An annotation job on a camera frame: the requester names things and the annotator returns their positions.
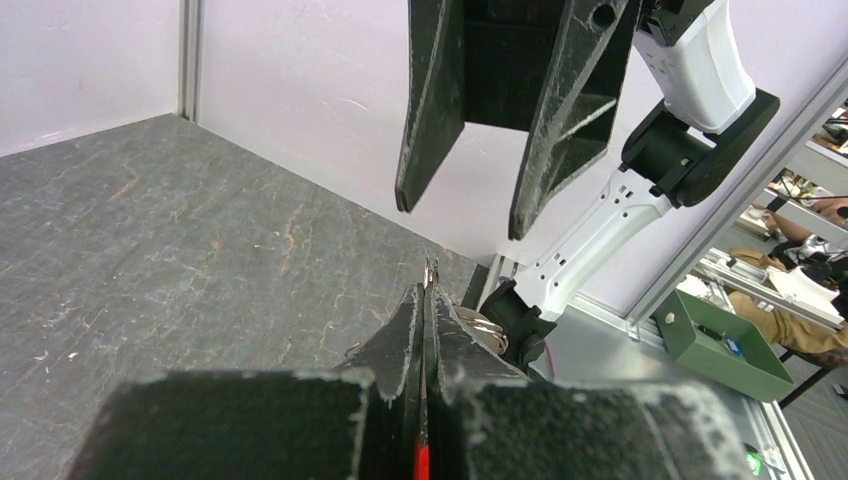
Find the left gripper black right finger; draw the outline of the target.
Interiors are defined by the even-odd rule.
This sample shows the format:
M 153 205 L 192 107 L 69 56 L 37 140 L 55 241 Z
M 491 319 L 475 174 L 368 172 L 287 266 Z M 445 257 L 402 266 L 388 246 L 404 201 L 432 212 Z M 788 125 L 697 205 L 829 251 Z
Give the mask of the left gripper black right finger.
M 750 477 L 729 412 L 702 385 L 552 383 L 508 365 L 515 375 L 474 390 L 484 437 L 470 454 L 472 479 Z

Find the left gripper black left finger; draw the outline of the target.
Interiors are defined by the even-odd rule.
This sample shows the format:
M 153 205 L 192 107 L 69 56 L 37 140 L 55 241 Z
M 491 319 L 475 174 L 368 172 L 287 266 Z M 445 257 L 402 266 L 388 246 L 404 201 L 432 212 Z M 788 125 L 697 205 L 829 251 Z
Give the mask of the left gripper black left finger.
M 420 479 L 424 289 L 329 369 L 169 371 L 119 385 L 73 479 Z

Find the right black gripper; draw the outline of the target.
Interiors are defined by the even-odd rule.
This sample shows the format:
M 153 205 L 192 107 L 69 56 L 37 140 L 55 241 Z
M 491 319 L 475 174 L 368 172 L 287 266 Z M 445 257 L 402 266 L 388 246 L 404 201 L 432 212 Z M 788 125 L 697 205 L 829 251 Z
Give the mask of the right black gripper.
M 469 123 L 528 133 L 508 236 L 607 151 L 639 1 L 410 1 L 395 199 L 410 213 Z

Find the metal keyring holder red handle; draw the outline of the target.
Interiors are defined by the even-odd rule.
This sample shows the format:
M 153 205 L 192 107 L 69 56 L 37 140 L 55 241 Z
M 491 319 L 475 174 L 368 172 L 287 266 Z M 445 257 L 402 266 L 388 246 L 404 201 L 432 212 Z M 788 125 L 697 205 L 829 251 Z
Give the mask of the metal keyring holder red handle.
M 359 479 L 472 479 L 470 454 L 483 439 L 475 418 L 479 380 L 517 372 L 497 355 L 497 327 L 458 314 L 428 259 L 387 323 L 352 347 L 339 369 L 366 369 L 373 392 L 362 421 Z

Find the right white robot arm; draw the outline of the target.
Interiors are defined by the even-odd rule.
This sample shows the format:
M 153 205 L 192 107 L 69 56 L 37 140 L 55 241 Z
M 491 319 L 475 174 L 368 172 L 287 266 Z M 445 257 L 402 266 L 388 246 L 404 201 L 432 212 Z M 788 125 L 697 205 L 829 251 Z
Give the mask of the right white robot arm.
M 779 100 L 745 71 L 725 1 L 411 1 L 394 186 L 410 212 L 467 124 L 523 131 L 508 236 L 608 151 L 637 52 L 660 102 L 581 218 L 483 302 L 485 335 L 526 369 L 577 291 L 631 237 L 709 197 Z

